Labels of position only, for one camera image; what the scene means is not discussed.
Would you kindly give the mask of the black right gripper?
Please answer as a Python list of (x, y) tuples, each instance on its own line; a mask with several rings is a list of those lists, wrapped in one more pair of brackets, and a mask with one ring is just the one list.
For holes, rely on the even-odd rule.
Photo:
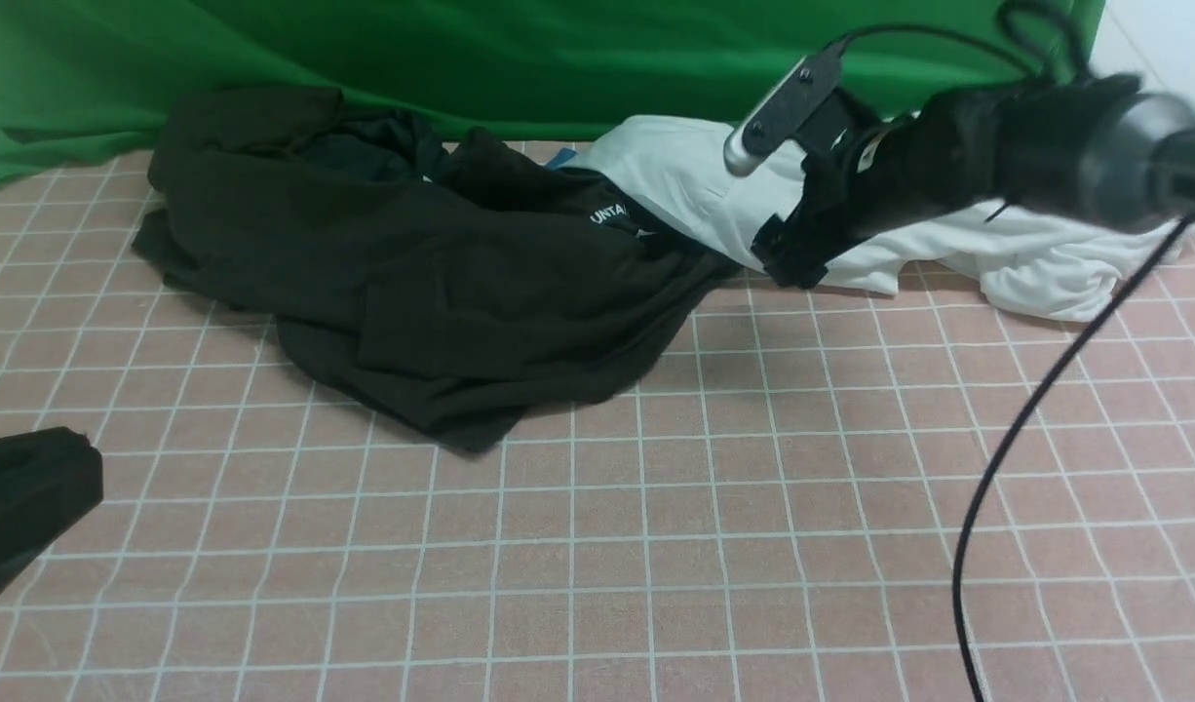
[(1043, 77), (949, 88), (914, 117), (868, 126), (838, 148), (807, 148), (802, 195), (768, 216), (750, 254), (777, 285), (810, 289), (874, 236), (995, 201), (1099, 222), (1080, 200), (1083, 149), (1140, 77)]

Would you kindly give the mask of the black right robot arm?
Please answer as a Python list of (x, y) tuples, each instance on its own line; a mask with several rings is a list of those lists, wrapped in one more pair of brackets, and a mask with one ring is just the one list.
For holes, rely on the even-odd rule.
[(811, 288), (874, 236), (989, 201), (1120, 234), (1195, 221), (1195, 110), (1133, 74), (950, 88), (896, 120), (835, 85), (786, 80), (734, 133), (742, 154), (727, 164), (752, 173), (789, 139), (804, 151), (802, 195), (750, 244), (780, 286)]

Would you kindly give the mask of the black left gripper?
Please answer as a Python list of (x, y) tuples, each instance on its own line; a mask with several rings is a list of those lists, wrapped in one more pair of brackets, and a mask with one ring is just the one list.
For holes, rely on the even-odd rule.
[(0, 596), (104, 497), (102, 453), (66, 427), (0, 437)]

